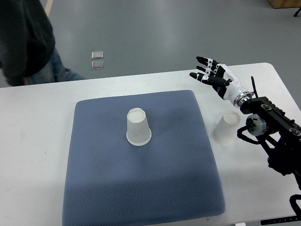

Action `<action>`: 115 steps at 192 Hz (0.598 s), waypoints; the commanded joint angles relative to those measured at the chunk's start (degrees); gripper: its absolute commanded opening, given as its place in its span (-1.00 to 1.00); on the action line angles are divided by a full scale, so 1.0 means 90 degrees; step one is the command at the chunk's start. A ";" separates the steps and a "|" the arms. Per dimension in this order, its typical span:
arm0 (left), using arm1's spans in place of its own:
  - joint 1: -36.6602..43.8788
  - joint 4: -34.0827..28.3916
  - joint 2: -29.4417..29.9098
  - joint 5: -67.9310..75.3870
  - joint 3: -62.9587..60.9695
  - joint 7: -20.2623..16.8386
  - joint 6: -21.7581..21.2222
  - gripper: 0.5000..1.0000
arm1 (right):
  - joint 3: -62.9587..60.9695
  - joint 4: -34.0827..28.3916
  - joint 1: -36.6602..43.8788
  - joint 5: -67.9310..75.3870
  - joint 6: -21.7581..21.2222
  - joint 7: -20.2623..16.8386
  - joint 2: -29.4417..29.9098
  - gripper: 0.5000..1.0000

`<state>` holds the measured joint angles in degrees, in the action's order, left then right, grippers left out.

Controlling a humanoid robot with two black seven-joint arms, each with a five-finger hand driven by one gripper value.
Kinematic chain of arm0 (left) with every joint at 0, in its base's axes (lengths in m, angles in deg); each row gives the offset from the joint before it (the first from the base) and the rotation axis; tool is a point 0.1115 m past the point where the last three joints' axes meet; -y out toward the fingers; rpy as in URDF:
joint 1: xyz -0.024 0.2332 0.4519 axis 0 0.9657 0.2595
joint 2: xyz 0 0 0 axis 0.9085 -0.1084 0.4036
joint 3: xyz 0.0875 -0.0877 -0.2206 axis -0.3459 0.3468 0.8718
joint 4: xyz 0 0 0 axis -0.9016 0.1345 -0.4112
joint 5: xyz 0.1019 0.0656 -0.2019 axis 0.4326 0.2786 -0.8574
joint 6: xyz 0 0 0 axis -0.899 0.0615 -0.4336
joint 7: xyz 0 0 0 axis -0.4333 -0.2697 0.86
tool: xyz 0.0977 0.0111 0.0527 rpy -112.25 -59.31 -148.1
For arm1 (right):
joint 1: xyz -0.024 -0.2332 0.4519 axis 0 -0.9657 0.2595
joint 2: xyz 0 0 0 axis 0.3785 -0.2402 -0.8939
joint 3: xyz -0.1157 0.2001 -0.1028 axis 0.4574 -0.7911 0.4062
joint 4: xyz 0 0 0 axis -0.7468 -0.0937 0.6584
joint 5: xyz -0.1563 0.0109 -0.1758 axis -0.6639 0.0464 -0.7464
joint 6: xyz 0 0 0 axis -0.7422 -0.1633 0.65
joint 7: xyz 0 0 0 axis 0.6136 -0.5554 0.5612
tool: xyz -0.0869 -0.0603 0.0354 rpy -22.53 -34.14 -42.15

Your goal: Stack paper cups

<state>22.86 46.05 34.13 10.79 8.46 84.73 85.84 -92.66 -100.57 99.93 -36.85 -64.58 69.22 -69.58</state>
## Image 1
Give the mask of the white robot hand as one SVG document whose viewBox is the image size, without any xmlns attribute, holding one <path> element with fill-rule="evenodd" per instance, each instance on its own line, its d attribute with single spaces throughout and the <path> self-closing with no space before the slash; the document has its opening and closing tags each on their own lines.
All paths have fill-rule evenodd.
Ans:
<svg viewBox="0 0 301 226">
<path fill-rule="evenodd" d="M 229 100 L 235 107 L 240 107 L 244 101 L 249 99 L 249 91 L 245 89 L 239 78 L 225 64 L 220 64 L 214 59 L 197 56 L 196 60 L 207 67 L 197 66 L 196 68 L 206 74 L 191 72 L 190 77 L 200 81 L 209 82 L 219 97 Z"/>
</svg>

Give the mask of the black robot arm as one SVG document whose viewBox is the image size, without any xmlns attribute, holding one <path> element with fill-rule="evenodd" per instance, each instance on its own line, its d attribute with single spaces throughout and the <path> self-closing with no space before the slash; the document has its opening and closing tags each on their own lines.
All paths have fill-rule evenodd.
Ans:
<svg viewBox="0 0 301 226">
<path fill-rule="evenodd" d="M 293 174 L 300 184 L 301 127 L 267 97 L 245 89 L 225 64 L 201 56 L 196 60 L 200 63 L 199 72 L 190 73 L 190 77 L 212 86 L 220 98 L 248 116 L 245 126 L 237 130 L 237 137 L 261 145 L 268 155 L 268 166 L 283 176 Z"/>
</svg>

